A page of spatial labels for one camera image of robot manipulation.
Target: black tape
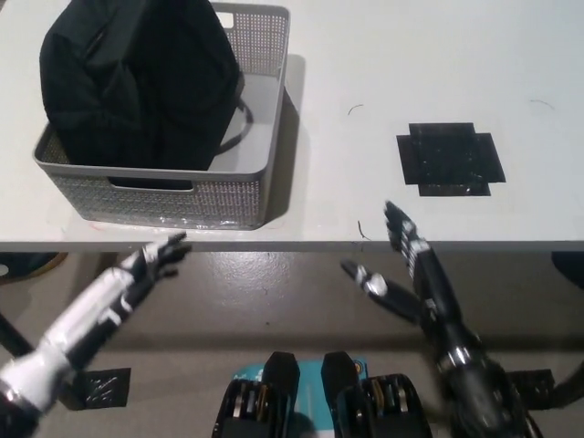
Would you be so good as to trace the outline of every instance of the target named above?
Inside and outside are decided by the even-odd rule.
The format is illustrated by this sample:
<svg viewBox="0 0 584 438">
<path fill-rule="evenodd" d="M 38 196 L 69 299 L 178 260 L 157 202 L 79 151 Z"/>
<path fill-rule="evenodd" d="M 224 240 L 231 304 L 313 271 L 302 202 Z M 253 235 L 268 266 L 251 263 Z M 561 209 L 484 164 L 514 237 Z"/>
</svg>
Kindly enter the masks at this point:
<svg viewBox="0 0 584 438">
<path fill-rule="evenodd" d="M 130 374 L 130 368 L 81 372 L 74 386 L 84 394 L 84 409 L 125 407 L 130 393 Z"/>
<path fill-rule="evenodd" d="M 413 123 L 397 136 L 403 178 L 420 196 L 490 196 L 505 174 L 489 133 L 473 123 Z"/>
</svg>

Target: gray plastic basket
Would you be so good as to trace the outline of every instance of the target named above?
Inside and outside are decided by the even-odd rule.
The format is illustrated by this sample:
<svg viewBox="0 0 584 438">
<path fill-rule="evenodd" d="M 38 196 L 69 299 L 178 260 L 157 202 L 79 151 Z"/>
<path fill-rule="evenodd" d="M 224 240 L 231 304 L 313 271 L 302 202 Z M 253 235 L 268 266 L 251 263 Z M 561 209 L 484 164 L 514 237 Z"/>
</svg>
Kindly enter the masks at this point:
<svg viewBox="0 0 584 438">
<path fill-rule="evenodd" d="M 165 171 L 68 163 L 47 126 L 35 160 L 87 220 L 177 228 L 255 229 L 266 219 L 287 60 L 289 13 L 283 7 L 214 4 L 245 74 L 243 100 L 254 115 L 244 140 L 209 171 Z M 239 111 L 226 138 L 241 130 Z M 191 190 L 118 187 L 109 178 L 183 180 Z"/>
</svg>

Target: basket handle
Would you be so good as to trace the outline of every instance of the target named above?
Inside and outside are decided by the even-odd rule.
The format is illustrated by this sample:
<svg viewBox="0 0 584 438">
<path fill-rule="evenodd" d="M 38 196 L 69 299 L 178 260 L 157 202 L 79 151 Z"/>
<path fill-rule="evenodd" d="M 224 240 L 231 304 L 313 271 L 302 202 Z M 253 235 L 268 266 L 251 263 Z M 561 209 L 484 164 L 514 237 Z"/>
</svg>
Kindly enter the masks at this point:
<svg viewBox="0 0 584 438">
<path fill-rule="evenodd" d="M 116 189 L 132 192 L 188 193 L 193 192 L 193 182 L 189 180 L 153 180 L 148 178 L 108 178 Z"/>
<path fill-rule="evenodd" d="M 235 14 L 231 12 L 216 12 L 223 29 L 231 30 L 235 27 Z"/>
</svg>

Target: black cable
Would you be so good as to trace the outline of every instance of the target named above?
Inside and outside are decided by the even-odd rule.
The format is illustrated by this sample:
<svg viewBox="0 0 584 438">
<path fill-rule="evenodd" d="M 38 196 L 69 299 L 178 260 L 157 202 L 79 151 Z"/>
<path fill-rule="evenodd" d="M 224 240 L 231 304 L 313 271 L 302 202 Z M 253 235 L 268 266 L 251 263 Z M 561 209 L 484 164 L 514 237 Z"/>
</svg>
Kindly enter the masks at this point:
<svg viewBox="0 0 584 438">
<path fill-rule="evenodd" d="M 228 141 L 226 141 L 225 143 L 223 143 L 219 147 L 219 152 L 217 152 L 217 155 L 221 155 L 222 153 L 226 153 L 226 152 L 232 150 L 235 146 L 237 146 L 239 143 L 241 143 L 243 141 L 243 139 L 247 136 L 249 131 L 252 129 L 252 125 L 254 124 L 254 115 L 252 114 L 252 111 L 249 109 L 247 104 L 242 99 L 239 99 L 239 103 L 237 104 L 237 109 L 242 111 L 245 114 L 244 129 L 239 134 L 235 135 L 233 138 L 231 138 Z"/>
</svg>

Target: robotic hand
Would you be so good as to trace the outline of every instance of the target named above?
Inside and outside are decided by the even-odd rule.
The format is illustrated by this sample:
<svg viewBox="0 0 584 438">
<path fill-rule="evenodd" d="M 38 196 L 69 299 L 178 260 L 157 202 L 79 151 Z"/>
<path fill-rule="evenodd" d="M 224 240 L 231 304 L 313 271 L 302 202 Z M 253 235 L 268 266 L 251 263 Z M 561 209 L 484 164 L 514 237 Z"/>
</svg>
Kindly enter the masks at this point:
<svg viewBox="0 0 584 438">
<path fill-rule="evenodd" d="M 392 247 L 402 253 L 415 294 L 351 261 L 343 269 L 377 304 L 419 324 L 452 405 L 454 438 L 542 438 L 503 368 L 463 322 L 453 288 L 415 223 L 387 203 Z"/>
<path fill-rule="evenodd" d="M 104 271 L 45 332 L 38 347 L 0 370 L 0 437 L 31 436 L 64 382 L 89 365 L 162 278 L 191 251 L 186 233 L 144 246 Z"/>
</svg>

